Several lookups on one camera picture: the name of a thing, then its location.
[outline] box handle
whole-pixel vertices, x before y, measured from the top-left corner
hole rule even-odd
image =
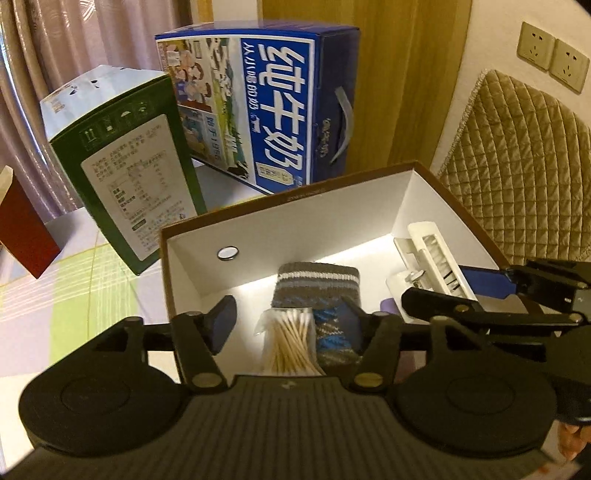
[[[330,165],[335,163],[349,146],[351,138],[353,137],[353,127],[355,126],[355,122],[353,121],[353,107],[351,106],[351,102],[349,102],[349,98],[347,97],[344,88],[338,87],[335,90],[335,95],[339,101],[340,107],[343,109],[343,114],[345,115],[345,139],[335,155],[330,159]]]

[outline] white wall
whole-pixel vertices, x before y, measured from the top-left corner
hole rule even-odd
[[[224,20],[256,20],[258,3],[256,0],[213,0],[213,19]]]
[[[496,69],[547,92],[591,126],[591,73],[578,95],[517,57],[526,21],[591,56],[591,15],[575,0],[473,0],[466,48],[456,90],[431,170],[437,173],[452,146],[468,97],[484,69]]]

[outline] hole in box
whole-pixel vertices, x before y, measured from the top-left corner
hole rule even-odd
[[[217,251],[217,257],[222,261],[222,262],[229,262],[230,260],[234,260],[238,254],[239,254],[239,250],[236,247],[223,247],[220,250]]]

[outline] quilted cushion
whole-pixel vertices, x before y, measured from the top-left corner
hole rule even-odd
[[[547,93],[481,75],[439,176],[510,262],[589,256],[590,129]]]

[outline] metal screw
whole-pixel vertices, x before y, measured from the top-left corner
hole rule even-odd
[[[579,323],[581,320],[583,320],[583,316],[580,313],[573,312],[569,315],[569,320]]]
[[[363,388],[376,388],[384,383],[384,378],[380,374],[374,372],[357,374],[353,380],[358,386]]]
[[[417,281],[419,278],[421,278],[424,275],[424,273],[425,273],[424,270],[413,270],[406,277],[406,281],[409,283],[413,283],[413,282]]]
[[[435,315],[434,317],[430,318],[431,322],[441,322],[442,320],[452,320],[452,319],[445,316],[445,315]]]
[[[213,388],[222,383],[222,377],[220,377],[218,374],[204,372],[202,374],[195,375],[192,379],[192,382],[197,388]]]
[[[285,388],[286,390],[291,390],[294,387],[297,387],[297,383],[294,382],[293,380],[289,380],[289,381],[281,384],[281,388]]]

